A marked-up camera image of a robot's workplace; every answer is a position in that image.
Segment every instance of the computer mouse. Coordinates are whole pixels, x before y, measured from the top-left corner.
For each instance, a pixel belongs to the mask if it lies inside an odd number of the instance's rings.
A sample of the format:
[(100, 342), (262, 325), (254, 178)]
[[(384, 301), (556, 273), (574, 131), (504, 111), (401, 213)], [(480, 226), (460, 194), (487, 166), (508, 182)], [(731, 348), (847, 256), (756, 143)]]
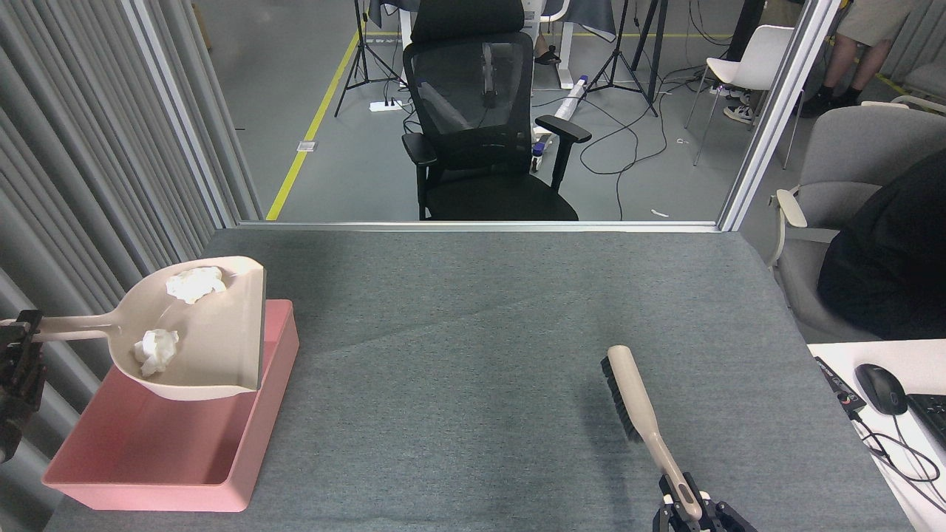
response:
[(876, 364), (861, 364), (854, 369), (854, 374), (867, 400), (878, 412), (889, 416), (906, 412), (906, 394), (892, 373)]

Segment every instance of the office chair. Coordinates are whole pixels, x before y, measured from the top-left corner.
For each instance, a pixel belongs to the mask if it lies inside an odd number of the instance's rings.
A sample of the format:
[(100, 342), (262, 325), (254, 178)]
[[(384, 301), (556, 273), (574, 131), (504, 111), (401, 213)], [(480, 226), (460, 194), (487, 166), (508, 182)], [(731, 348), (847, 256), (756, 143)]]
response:
[[(703, 78), (693, 97), (693, 106), (690, 108), (690, 114), (687, 115), (687, 123), (683, 129), (690, 127), (690, 119), (693, 117), (693, 110), (696, 109), (696, 101), (703, 91), (703, 82), (706, 81), (708, 72), (712, 72), (719, 81), (727, 85), (735, 85), (744, 89), (753, 91), (768, 91), (772, 88), (772, 82), (779, 70), (782, 56), (788, 49), (788, 43), (792, 38), (793, 27), (768, 26), (763, 25), (756, 28), (745, 46), (743, 58), (741, 61), (726, 61), (718, 58), (707, 58), (707, 68), (703, 70)], [(706, 142), (707, 132), (710, 130), (712, 116), (716, 113), (716, 102), (719, 101), (719, 93), (716, 91), (716, 98), (712, 101), (712, 109), (709, 111), (706, 129), (703, 130), (703, 136), (700, 138), (700, 147), (696, 152), (696, 159), (693, 165), (700, 160), (700, 154), (703, 153), (703, 144)], [(788, 156), (792, 152), (792, 143), (795, 141), (795, 129), (798, 127), (798, 117), (801, 114), (801, 105), (799, 103), (795, 126), (792, 129), (792, 138), (788, 143), (788, 151), (785, 153), (785, 162), (782, 168), (788, 166)]]
[(591, 133), (552, 115), (560, 145), (546, 185), (532, 162), (533, 42), (520, 0), (423, 0), (404, 66), (422, 133), (402, 137), (417, 169), (419, 217), (576, 221), (558, 194), (572, 144)]
[[(946, 148), (946, 117), (893, 106), (834, 109), (815, 123), (798, 186), (772, 197), (778, 243), (767, 260), (808, 341), (879, 340), (828, 310), (817, 293), (833, 233), (927, 155)], [(786, 238), (786, 226), (792, 237)]]
[(903, 87), (909, 95), (893, 98), (894, 103), (912, 103), (946, 115), (946, 54), (906, 75)]

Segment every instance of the white tissue paper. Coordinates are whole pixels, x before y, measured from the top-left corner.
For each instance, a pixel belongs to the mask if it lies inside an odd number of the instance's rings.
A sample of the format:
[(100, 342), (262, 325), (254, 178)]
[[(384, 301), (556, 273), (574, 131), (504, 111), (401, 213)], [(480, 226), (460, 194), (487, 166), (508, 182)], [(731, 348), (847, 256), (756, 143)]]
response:
[(141, 375), (148, 378), (164, 371), (177, 353), (179, 340), (176, 330), (156, 328), (145, 333), (141, 342), (134, 344), (134, 359), (141, 363)]
[(217, 266), (194, 268), (174, 275), (167, 280), (167, 293), (193, 305), (198, 299), (210, 292), (223, 292), (227, 289), (221, 280), (223, 272)]

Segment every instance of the chair seat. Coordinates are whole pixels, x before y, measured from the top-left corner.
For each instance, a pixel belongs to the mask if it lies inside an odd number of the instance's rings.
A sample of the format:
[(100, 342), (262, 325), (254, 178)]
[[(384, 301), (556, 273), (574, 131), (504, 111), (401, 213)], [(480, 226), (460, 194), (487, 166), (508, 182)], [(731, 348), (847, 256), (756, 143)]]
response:
[(877, 336), (856, 328), (834, 314), (821, 302), (817, 293), (821, 263), (828, 252), (828, 243), (813, 240), (787, 239), (778, 262), (778, 276), (785, 299), (796, 319), (844, 342), (870, 342)]
[[(726, 61), (724, 59), (707, 58), (707, 65), (716, 75), (716, 78), (723, 83), (731, 83), (739, 70), (738, 61)], [(755, 87), (743, 87), (744, 89), (754, 89)]]
[(904, 83), (920, 92), (946, 98), (946, 62), (931, 62), (906, 75)]
[(499, 173), (442, 183), (427, 193), (427, 208), (432, 220), (578, 220), (568, 202), (530, 174)]

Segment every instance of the pink tray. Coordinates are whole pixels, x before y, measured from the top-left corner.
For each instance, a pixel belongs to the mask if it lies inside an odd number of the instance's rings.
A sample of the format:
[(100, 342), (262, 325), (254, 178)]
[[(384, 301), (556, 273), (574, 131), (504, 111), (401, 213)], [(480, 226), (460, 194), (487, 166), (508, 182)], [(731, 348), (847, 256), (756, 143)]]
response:
[(163, 399), (113, 367), (43, 484), (96, 510), (246, 509), (299, 349), (290, 301), (265, 319), (258, 392)]

